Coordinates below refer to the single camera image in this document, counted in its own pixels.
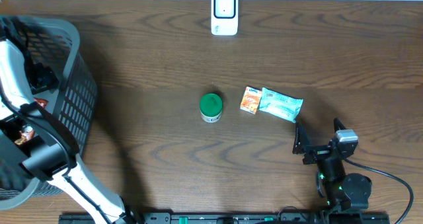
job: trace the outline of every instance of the green bottle cap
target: green bottle cap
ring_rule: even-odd
[[[207,117],[216,117],[222,112],[222,99],[216,94],[206,94],[200,101],[200,111]]]

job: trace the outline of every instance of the orange packet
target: orange packet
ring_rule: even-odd
[[[260,104],[261,98],[262,98],[262,91],[258,89],[253,89],[251,87],[245,88],[240,109],[247,112],[251,112],[252,114],[256,114],[258,104]]]

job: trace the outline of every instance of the wooden table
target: wooden table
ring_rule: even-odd
[[[85,162],[130,204],[173,211],[279,211],[325,205],[315,165],[291,153],[291,122],[239,110],[247,85],[304,99],[314,144],[341,118],[360,137],[352,157],[413,188],[405,223],[423,222],[423,3],[241,0],[236,36],[210,33],[210,0],[4,0],[0,13],[61,18],[99,100]],[[222,119],[200,118],[218,90]],[[394,222],[406,188],[373,180],[372,211]],[[33,198],[0,223],[57,223],[83,210],[66,195]]]

